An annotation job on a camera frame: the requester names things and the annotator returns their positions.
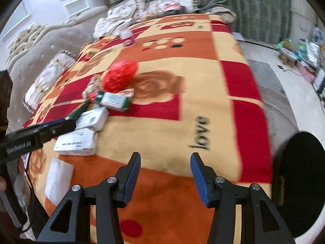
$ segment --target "gray carpet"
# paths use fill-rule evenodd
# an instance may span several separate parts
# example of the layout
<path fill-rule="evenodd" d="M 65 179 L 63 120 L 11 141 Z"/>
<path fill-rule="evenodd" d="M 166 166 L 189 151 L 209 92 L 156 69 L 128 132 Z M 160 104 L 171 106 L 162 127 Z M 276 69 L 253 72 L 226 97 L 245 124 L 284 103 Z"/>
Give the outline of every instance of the gray carpet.
<path fill-rule="evenodd" d="M 280 81 L 267 63 L 248 60 L 259 86 L 269 124 L 271 152 L 298 132 L 297 122 Z"/>

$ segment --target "black dot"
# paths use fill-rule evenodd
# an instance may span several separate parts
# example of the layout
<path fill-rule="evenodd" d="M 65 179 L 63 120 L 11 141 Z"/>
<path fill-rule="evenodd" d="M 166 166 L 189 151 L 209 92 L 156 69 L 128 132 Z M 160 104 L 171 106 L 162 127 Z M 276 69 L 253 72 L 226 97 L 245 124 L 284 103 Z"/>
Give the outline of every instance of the black dot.
<path fill-rule="evenodd" d="M 183 46 L 182 44 L 175 44 L 175 45 L 171 45 L 170 47 L 171 48 L 180 48 L 182 46 Z"/>

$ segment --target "upholstered headboard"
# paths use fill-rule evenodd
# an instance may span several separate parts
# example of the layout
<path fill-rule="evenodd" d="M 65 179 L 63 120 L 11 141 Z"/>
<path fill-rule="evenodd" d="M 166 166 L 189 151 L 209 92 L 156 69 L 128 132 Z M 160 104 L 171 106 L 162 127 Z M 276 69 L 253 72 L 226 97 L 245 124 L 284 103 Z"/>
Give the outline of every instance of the upholstered headboard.
<path fill-rule="evenodd" d="M 22 100 L 46 64 L 60 50 L 67 50 L 78 56 L 85 43 L 93 42 L 95 25 L 101 17 L 107 16 L 108 8 L 100 6 L 90 9 L 74 21 L 46 27 L 37 37 L 33 46 L 19 54 L 7 64 L 13 81 L 10 106 L 8 109 L 8 132 L 20 129 L 31 116 Z"/>

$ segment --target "plastic bag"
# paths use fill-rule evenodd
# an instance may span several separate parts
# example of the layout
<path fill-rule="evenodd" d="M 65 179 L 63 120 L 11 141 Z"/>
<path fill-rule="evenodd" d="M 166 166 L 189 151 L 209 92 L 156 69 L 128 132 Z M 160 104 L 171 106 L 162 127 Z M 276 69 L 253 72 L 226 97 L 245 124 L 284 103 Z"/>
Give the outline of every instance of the plastic bag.
<path fill-rule="evenodd" d="M 112 64 L 103 77 L 103 89 L 110 93 L 124 90 L 130 84 L 137 70 L 138 63 L 136 61 L 123 60 Z"/>

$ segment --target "blue gripper pad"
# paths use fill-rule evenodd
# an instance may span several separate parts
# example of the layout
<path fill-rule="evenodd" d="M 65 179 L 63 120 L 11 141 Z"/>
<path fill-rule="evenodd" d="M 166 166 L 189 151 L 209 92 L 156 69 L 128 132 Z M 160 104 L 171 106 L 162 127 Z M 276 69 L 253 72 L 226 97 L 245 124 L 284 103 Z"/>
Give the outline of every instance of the blue gripper pad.
<path fill-rule="evenodd" d="M 139 176 L 140 167 L 141 167 L 141 156 L 139 153 L 135 152 L 133 153 L 129 164 L 131 164 L 131 161 L 133 161 L 133 164 L 131 166 L 131 170 L 129 171 L 129 175 L 127 176 L 125 180 L 124 185 L 124 197 L 123 197 L 123 203 L 125 206 L 131 201 L 132 195 L 134 192 L 135 184 Z"/>
<path fill-rule="evenodd" d="M 191 155 L 191 170 L 194 177 L 196 189 L 198 190 L 199 197 L 204 205 L 207 207 L 209 205 L 209 197 L 208 197 L 208 185 L 204 179 L 202 168 L 204 168 L 204 164 L 197 152 Z"/>

